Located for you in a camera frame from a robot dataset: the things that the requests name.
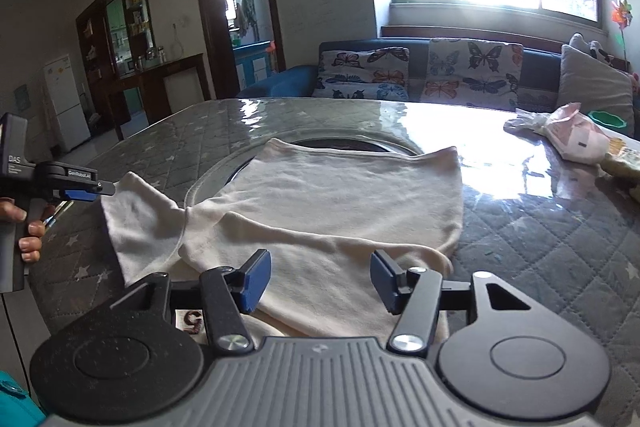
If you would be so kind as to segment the colourful pinwheel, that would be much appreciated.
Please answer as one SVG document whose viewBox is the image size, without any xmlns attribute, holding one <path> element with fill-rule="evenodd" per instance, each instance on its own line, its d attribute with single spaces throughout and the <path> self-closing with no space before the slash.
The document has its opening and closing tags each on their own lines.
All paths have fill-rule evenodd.
<svg viewBox="0 0 640 427">
<path fill-rule="evenodd" d="M 631 25 L 632 19 L 632 5 L 628 0 L 613 0 L 611 20 L 617 26 L 618 29 L 618 41 L 623 50 L 623 59 L 627 62 L 627 46 L 625 31 Z"/>
</svg>

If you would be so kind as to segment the cream white garment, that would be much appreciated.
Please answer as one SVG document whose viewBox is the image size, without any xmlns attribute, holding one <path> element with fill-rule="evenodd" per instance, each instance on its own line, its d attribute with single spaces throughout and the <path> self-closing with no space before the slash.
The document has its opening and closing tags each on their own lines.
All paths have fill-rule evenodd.
<svg viewBox="0 0 640 427">
<path fill-rule="evenodd" d="M 214 196 L 180 207 L 135 173 L 101 202 L 126 283 L 194 280 L 267 249 L 272 273 L 246 326 L 266 336 L 385 339 L 395 319 L 369 275 L 382 249 L 449 274 L 463 225 L 457 151 L 405 157 L 269 141 Z"/>
</svg>

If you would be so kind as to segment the grey pillow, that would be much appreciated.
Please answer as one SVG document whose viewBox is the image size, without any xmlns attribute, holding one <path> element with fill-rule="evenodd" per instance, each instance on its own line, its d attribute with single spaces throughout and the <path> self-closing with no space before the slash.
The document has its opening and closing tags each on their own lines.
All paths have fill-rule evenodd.
<svg viewBox="0 0 640 427">
<path fill-rule="evenodd" d="M 578 49 L 562 45 L 556 106 L 580 103 L 582 113 L 603 110 L 625 121 L 620 133 L 634 135 L 631 80 L 623 72 Z"/>
</svg>

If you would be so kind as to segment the black white plush toy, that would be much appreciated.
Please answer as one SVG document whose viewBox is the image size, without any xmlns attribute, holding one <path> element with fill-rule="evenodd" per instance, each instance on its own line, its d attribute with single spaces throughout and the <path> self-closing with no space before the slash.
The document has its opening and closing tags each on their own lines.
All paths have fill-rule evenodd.
<svg viewBox="0 0 640 427">
<path fill-rule="evenodd" d="M 578 51 L 590 55 L 595 60 L 602 62 L 622 72 L 628 72 L 628 63 L 623 58 L 615 57 L 602 48 L 602 44 L 597 40 L 587 41 L 582 34 L 576 32 L 568 43 Z"/>
</svg>

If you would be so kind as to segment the butterfly cushion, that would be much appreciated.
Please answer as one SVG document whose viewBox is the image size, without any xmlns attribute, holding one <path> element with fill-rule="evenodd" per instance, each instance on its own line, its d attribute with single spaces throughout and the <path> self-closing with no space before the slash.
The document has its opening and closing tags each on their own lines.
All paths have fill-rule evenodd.
<svg viewBox="0 0 640 427">
<path fill-rule="evenodd" d="M 323 51 L 312 96 L 408 101 L 409 58 L 404 46 Z"/>
<path fill-rule="evenodd" d="M 523 61 L 519 43 L 432 39 L 420 101 L 514 110 Z"/>
</svg>

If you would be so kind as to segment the left butterfly cushion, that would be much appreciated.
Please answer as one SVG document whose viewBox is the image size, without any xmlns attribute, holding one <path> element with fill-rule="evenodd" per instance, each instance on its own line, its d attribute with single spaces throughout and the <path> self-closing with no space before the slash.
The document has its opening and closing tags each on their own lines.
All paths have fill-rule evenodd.
<svg viewBox="0 0 640 427">
<path fill-rule="evenodd" d="M 408 101 L 409 58 L 404 46 L 323 51 L 312 96 Z"/>
</svg>

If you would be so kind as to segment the white refrigerator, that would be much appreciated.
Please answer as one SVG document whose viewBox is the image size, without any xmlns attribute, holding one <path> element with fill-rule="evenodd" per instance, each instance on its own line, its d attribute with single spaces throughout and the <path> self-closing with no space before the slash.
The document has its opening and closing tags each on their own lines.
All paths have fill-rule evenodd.
<svg viewBox="0 0 640 427">
<path fill-rule="evenodd" d="M 64 153 L 90 139 L 72 63 L 68 54 L 44 65 L 44 87 L 52 110 L 50 121 Z"/>
</svg>

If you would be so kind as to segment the pink white clothes bag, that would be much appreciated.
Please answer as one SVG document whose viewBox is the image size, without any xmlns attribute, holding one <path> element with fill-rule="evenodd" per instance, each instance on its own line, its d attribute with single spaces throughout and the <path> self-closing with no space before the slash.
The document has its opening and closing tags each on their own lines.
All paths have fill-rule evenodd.
<svg viewBox="0 0 640 427">
<path fill-rule="evenodd" d="M 605 160 L 610 138 L 580 110 L 582 104 L 562 105 L 552 113 L 532 113 L 517 109 L 507 120 L 506 132 L 533 131 L 546 138 L 567 161 L 594 166 Z"/>
</svg>

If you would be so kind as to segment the right butterfly cushion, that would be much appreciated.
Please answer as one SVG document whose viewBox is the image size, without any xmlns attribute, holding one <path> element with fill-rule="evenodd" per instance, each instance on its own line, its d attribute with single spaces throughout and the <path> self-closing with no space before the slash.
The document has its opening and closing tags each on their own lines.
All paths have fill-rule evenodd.
<svg viewBox="0 0 640 427">
<path fill-rule="evenodd" d="M 420 101 L 514 110 L 523 61 L 519 43 L 432 39 Z"/>
</svg>

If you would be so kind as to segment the green plastic basin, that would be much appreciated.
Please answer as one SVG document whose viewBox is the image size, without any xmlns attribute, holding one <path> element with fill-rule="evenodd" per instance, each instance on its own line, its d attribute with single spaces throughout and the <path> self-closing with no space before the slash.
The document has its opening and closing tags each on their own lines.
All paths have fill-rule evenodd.
<svg viewBox="0 0 640 427">
<path fill-rule="evenodd" d="M 592 110 L 588 113 L 588 116 L 593 122 L 606 129 L 622 132 L 627 127 L 627 123 L 623 118 L 605 112 L 605 110 Z"/>
</svg>

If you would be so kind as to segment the yellow floral folded blanket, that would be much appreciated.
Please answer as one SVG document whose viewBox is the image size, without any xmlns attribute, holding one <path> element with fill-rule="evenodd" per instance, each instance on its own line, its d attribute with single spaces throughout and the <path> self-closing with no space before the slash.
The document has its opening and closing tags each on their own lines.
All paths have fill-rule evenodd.
<svg viewBox="0 0 640 427">
<path fill-rule="evenodd" d="M 601 169 L 612 176 L 636 202 L 640 202 L 640 158 L 638 150 L 622 139 L 611 138 Z"/>
</svg>

